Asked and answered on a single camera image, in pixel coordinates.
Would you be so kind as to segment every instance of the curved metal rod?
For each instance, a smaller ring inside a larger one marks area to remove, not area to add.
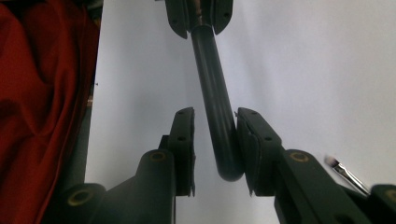
[[[195,27],[191,39],[218,171],[223,179],[235,181],[244,167],[212,27]]]

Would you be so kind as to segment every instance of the hole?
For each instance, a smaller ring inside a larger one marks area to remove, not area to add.
[[[92,197],[93,192],[91,189],[81,189],[70,195],[67,203],[70,206],[80,206],[88,202]]]
[[[342,224],[354,224],[355,222],[347,215],[337,215],[335,216],[337,223]]]
[[[301,152],[293,152],[290,154],[290,157],[295,161],[299,161],[299,162],[309,161],[309,158]]]
[[[90,195],[90,193],[88,193],[86,191],[85,192],[80,192],[77,195],[75,195],[75,199],[77,201],[84,201],[85,199],[88,198],[89,195]]]
[[[388,189],[385,194],[388,196],[388,198],[396,203],[396,189]]]
[[[163,161],[166,159],[166,155],[163,152],[154,152],[152,153],[149,158],[152,161]]]

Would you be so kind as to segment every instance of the white backdrop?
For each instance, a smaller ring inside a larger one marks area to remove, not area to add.
[[[334,156],[370,187],[396,184],[396,1],[234,0],[216,39],[233,111],[260,112],[285,148]],[[193,106],[196,197],[177,198],[177,223],[278,223],[273,198],[219,177],[191,39],[164,2],[105,1],[95,82],[87,182],[133,176]]]

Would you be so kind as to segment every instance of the red fabric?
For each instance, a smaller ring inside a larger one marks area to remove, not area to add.
[[[78,134],[99,31],[71,0],[12,4],[0,3],[0,223],[40,223]]]

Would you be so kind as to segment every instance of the brush handle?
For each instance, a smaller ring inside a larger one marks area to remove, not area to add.
[[[355,189],[359,190],[366,196],[370,194],[370,191],[363,185],[363,183],[356,176],[350,173],[343,164],[339,163],[333,169]]]

